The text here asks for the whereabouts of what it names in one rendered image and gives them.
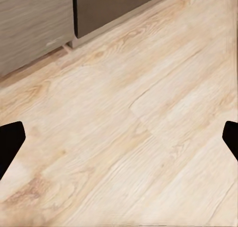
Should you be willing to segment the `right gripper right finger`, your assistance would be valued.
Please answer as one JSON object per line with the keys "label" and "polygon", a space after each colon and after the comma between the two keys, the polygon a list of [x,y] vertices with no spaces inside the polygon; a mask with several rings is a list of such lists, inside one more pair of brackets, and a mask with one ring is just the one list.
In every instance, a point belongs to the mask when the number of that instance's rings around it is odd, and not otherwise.
{"label": "right gripper right finger", "polygon": [[227,121],[222,138],[238,161],[238,123]]}

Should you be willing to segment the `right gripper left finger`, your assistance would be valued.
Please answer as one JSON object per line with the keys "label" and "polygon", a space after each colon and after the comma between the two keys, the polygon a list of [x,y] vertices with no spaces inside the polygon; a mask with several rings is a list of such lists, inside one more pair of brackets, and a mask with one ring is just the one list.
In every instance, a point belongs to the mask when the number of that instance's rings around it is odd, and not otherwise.
{"label": "right gripper left finger", "polygon": [[23,123],[0,126],[0,180],[26,139]]}

